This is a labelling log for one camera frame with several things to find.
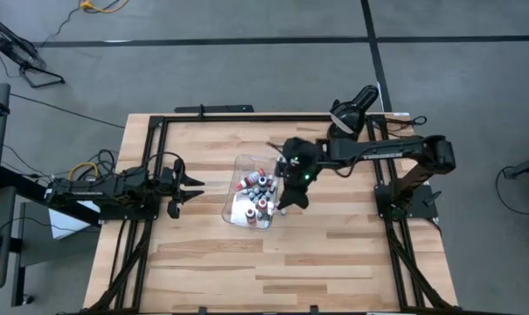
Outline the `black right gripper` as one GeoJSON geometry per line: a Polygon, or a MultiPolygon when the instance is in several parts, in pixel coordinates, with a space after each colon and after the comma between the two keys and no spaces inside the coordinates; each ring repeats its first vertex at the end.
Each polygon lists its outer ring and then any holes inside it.
{"type": "MultiPolygon", "coordinates": [[[[276,159],[275,175],[283,179],[286,189],[306,191],[322,170],[318,164],[321,156],[322,151],[316,143],[300,137],[291,137],[281,147],[280,155],[276,159]]],[[[309,206],[309,198],[305,192],[283,191],[276,208],[283,209],[294,202],[301,209],[309,206]]]]}

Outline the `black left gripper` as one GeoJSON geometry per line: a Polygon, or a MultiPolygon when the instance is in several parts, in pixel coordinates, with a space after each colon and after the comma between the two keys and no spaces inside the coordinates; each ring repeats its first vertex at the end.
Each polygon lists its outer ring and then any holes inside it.
{"type": "MultiPolygon", "coordinates": [[[[172,219],[178,219],[180,216],[180,208],[178,203],[181,203],[198,197],[204,191],[181,191],[181,180],[184,175],[184,162],[182,159],[177,159],[172,168],[164,167],[161,172],[161,195],[164,197],[171,197],[168,202],[167,213],[172,219]]],[[[205,183],[197,179],[184,175],[184,186],[203,186],[205,183]]]]}

